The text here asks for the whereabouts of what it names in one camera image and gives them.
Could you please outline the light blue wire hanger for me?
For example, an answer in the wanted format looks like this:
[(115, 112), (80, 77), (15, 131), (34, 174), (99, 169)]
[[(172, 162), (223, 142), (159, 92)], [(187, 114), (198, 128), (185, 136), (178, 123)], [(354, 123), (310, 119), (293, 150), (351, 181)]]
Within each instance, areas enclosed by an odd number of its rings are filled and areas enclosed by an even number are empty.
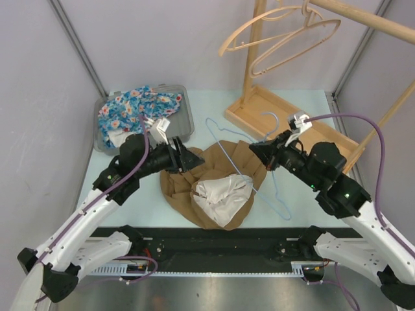
[(249, 150), (249, 143), (245, 140), (238, 140), (235, 146), (231, 146), (231, 141), (220, 140), (215, 133), (217, 130), (230, 132), (248, 139), (251, 143), (254, 140), (245, 133), (220, 127), (219, 124), (210, 117), (205, 119), (205, 125), (218, 144), (218, 147), (215, 147), (215, 149), (220, 148), (222, 150), (226, 159), (231, 163), (233, 172), (240, 175), (243, 181), (251, 188), (252, 192), (248, 203), (253, 203), (256, 198), (261, 198), (280, 218), (286, 221), (291, 220), (291, 210), (278, 195), (279, 191), (274, 173), (272, 173), (272, 180), (275, 198), (271, 200), (266, 194), (259, 192), (259, 189), (267, 176), (267, 171), (264, 169), (264, 166), (260, 163), (258, 158), (256, 158), (255, 154)]

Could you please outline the tan brown skirt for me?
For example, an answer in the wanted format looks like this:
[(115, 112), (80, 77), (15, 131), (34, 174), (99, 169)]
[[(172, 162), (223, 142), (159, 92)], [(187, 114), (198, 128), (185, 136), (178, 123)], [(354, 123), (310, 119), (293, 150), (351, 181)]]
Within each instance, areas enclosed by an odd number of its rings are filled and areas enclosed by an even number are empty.
[(205, 163), (184, 173), (160, 174), (160, 187), (169, 205), (202, 229), (237, 229), (250, 213), (251, 188), (233, 172), (218, 144), (191, 151)]

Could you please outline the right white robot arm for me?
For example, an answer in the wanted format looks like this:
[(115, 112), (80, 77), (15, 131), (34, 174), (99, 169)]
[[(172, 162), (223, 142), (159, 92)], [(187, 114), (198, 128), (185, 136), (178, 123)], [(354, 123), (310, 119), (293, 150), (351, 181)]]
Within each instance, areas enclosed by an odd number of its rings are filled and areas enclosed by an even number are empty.
[(309, 186), (327, 214), (353, 228), (374, 249), (361, 250), (311, 226), (300, 239), (300, 255), (335, 260), (374, 282), (395, 305), (414, 309), (414, 245), (375, 210), (365, 189), (343, 173), (346, 158), (335, 143), (319, 142), (306, 152), (295, 143), (286, 144), (289, 135), (284, 132), (249, 148), (267, 170), (283, 167)]

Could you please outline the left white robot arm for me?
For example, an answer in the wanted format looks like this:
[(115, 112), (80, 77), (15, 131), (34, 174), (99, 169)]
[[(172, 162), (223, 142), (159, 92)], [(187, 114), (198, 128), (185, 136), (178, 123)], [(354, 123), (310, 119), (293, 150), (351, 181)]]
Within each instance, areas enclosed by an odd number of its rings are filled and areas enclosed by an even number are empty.
[(94, 269), (114, 259), (138, 258), (145, 247), (143, 235), (129, 225), (94, 246), (81, 247), (101, 222), (139, 189), (141, 179), (161, 171), (187, 172), (203, 163), (179, 137), (152, 148), (145, 134), (129, 136), (119, 155), (94, 181), (87, 198), (57, 232), (37, 248), (20, 251), (18, 262), (27, 278), (12, 309), (34, 310), (44, 299), (60, 302)]

